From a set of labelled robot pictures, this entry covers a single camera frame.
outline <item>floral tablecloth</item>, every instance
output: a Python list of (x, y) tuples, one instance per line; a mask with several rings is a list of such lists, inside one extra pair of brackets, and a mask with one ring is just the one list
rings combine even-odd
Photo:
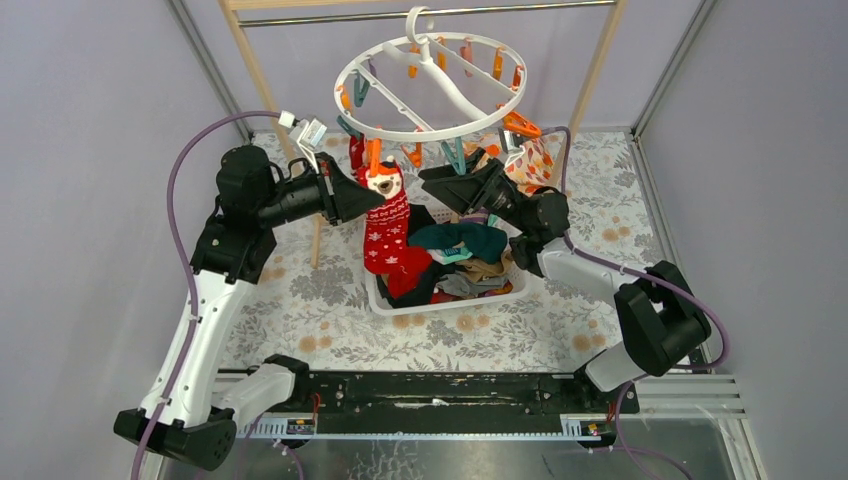
[[(466, 147), (491, 133), (466, 136)], [(559, 134), (545, 138), (555, 155)], [(271, 134), (255, 144), (273, 160), (282, 149)], [(347, 139), (331, 134), (323, 149), (347, 170)], [(400, 145), (383, 142), (400, 159), (410, 202), (438, 205), (420, 189)], [(442, 165), (437, 143), (424, 145), (424, 167)], [(660, 259), (623, 133), (577, 135), (566, 195), (572, 238), (621, 261)], [(613, 309), (585, 293), (533, 279), (523, 300), (417, 315), (382, 317), (368, 306), (362, 261), (362, 220), (322, 231), (317, 270), (310, 266), (313, 223), (276, 230), (278, 246), (242, 309), (222, 368), (244, 368), (274, 353), (306, 361), (313, 369), (572, 371), (605, 346), (620, 341)]]

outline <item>white wall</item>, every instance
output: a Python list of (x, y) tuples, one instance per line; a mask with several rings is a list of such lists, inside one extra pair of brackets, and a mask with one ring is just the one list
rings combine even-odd
[(644, 136), (771, 480), (845, 478), (848, 5), (724, 0)]
[[(0, 6), (0, 465), (4, 479), (125, 478), (138, 406), (186, 287), (165, 217), (174, 157), (223, 116), (164, 2)], [(178, 182), (191, 244), (228, 129)]]
[[(219, 63), (230, 88), (244, 110), (262, 106), (245, 69), (218, 2), (187, 0), (192, 15), (210, 50)], [(245, 12), (243, 18), (301, 17), (357, 12), (406, 11), (417, 4), (431, 8), (479, 5), (545, 3), (537, 0), (463, 0), (449, 2), (392, 1), (353, 6), (278, 9)], [(598, 83), (585, 126), (632, 125), (648, 100), (677, 42), (686, 30), (699, 0), (633, 0), (622, 19), (603, 75)], [(524, 58), (530, 77), (520, 111), (540, 125), (568, 122), (572, 107), (586, 75), (608, 7), (479, 14), (440, 17), (436, 30), (470, 32), (500, 40), (515, 48)], [(247, 30), (280, 108), (315, 113), (326, 121), (338, 115), (332, 100), (336, 77), (356, 55), (385, 40), (403, 36), (403, 20), (375, 20), (358, 23), (263, 27)], [(492, 53), (483, 60), (475, 51), (475, 63), (491, 67)], [(405, 99), (417, 97), (411, 105), (433, 125), (465, 123), (443, 95), (430, 95), (422, 88), (426, 79), (410, 80), (406, 68), (391, 62), (378, 62), (382, 81)], [(511, 81), (512, 67), (504, 69)], [(474, 85), (462, 73), (454, 75), (460, 88)], [(469, 98), (494, 106), (493, 97), (471, 93)], [(376, 94), (369, 97), (357, 115), (373, 124), (404, 125), (388, 102)], [(268, 129), (257, 120), (255, 128)]]

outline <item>laundry basket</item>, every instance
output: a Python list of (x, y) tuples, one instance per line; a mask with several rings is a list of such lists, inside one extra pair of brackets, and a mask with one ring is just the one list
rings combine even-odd
[[(436, 223), (446, 223), (450, 221), (453, 211), (447, 208), (440, 208), (437, 210), (431, 210), (430, 215)], [(505, 231), (510, 237), (516, 236), (520, 233), (518, 229), (501, 219), (498, 219), (494, 227)], [(493, 295), (491, 297), (472, 298), (469, 300), (456, 300), (453, 302), (420, 305), (417, 307), (392, 308), (392, 306), (389, 305), (389, 302), (380, 295), (380, 291), (377, 289), (377, 277), (368, 271), (365, 272), (365, 289), (368, 291), (368, 303), (371, 305), (371, 310), (378, 315), (391, 317), (395, 315), (409, 315), (423, 312), (434, 312), (437, 310), (447, 310), (449, 308), (463, 308), (491, 303), (512, 302), (514, 300), (524, 298), (530, 293), (531, 282), (529, 281), (528, 275), (530, 274), (518, 268), (515, 263), (513, 263), (506, 273), (506, 278), (509, 279), (510, 283), (512, 283), (512, 291), (509, 293)]]

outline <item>wooden beam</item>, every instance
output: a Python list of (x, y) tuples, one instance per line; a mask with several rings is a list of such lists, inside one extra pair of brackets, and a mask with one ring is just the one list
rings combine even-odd
[[(259, 93), (259, 98), (262, 99), (262, 105), (266, 110), (279, 112), (280, 108), (277, 106), (277, 102), (274, 101), (274, 97), (271, 95), (271, 88), (268, 86), (268, 80), (265, 78), (265, 74), (262, 73), (262, 69), (259, 66), (259, 59), (256, 57), (256, 52), (253, 51), (253, 47), (250, 45), (250, 41), (248, 41), (244, 30), (239, 27), (238, 15), (232, 8), (232, 4), (235, 2), (233, 2), (233, 0), (218, 0), (218, 3), (221, 5), (221, 11), (224, 13), (224, 18), (227, 20), (227, 25), (230, 27), (230, 32), (232, 32), (233, 38), (236, 41), (236, 46), (238, 46), (239, 52), (244, 59), (244, 65), (247, 67), (247, 72), (253, 80), (256, 91)], [(271, 120), (271, 127), (274, 129), (274, 132), (277, 134), (277, 140), (280, 141), (280, 145), (283, 147), (283, 153), (286, 156), (286, 160), (290, 162), (296, 159), (298, 155), (294, 151), (294, 147), (292, 146), (285, 129), (275, 120)], [(314, 222), (315, 235), (312, 238), (311, 264), (312, 268), (318, 268), (319, 249), (321, 245), (321, 216), (313, 215), (312, 221)]]
[(227, 0), (229, 9), (259, 10), (263, 8), (316, 7), (321, 5), (351, 5), (357, 3), (386, 2), (390, 0)]
[[(572, 138), (577, 136), (580, 130), (580, 124), (583, 122), (583, 117), (586, 115), (586, 110), (589, 108), (589, 102), (592, 100), (592, 95), (595, 93), (595, 87), (598, 84), (598, 78), (601, 76), (604, 62), (607, 59), (612, 39), (615, 38), (615, 33), (618, 30), (618, 25), (621, 23), (621, 17), (624, 15), (624, 10), (627, 7), (628, 0), (618, 0), (615, 5), (610, 7), (607, 13), (607, 19), (604, 22), (604, 28), (601, 30), (601, 36), (598, 39), (598, 44), (595, 46), (595, 53), (592, 55), (592, 61), (589, 64), (589, 71), (586, 73), (586, 78), (583, 80), (583, 86), (580, 87), (580, 93), (577, 95), (577, 102), (574, 105), (574, 111), (571, 113), (571, 121), (568, 122), (568, 129), (571, 130)], [(557, 154), (554, 175), (551, 178), (551, 185), (558, 186), (559, 180), (562, 177), (562, 170), (565, 165), (565, 149), (560, 149)]]

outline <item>gray floor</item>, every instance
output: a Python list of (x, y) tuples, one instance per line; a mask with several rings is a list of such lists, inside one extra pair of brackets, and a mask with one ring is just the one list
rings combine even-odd
[[(695, 479), (733, 479), (719, 431), (709, 420), (628, 420), (628, 443), (654, 449), (684, 463)], [(282, 456), (268, 440), (250, 440), (241, 476), (236, 476), (241, 446), (206, 480), (297, 479), (290, 456)], [(645, 478), (624, 452), (589, 455), (574, 443), (541, 441), (319, 441), (297, 450), (306, 479), (392, 480), (535, 480)], [(673, 467), (654, 460), (646, 465), (664, 480), (684, 478)], [(197, 471), (171, 464), (162, 479), (191, 480)]]

